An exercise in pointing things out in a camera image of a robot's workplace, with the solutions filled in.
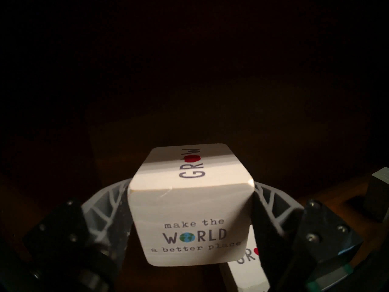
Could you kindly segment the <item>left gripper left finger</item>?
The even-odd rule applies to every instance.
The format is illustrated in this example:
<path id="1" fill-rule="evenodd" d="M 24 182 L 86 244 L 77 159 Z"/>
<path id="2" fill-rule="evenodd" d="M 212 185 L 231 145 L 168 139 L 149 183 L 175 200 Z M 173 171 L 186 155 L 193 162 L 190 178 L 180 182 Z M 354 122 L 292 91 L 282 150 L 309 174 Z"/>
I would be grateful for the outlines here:
<path id="1" fill-rule="evenodd" d="M 127 196 L 131 180 L 107 186 L 83 204 L 73 198 L 56 207 L 24 235 L 28 252 L 44 261 L 71 248 L 101 244 L 121 266 L 133 224 Z"/>

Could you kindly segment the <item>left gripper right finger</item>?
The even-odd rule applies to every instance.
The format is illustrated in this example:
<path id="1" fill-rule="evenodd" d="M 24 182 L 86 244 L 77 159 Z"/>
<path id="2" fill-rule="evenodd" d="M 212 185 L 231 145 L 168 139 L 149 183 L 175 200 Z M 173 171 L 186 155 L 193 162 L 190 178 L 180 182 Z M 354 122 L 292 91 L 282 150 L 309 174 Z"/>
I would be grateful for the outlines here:
<path id="1" fill-rule="evenodd" d="M 328 292 L 352 273 L 363 238 L 319 200 L 302 206 L 254 182 L 251 222 L 270 292 Z"/>

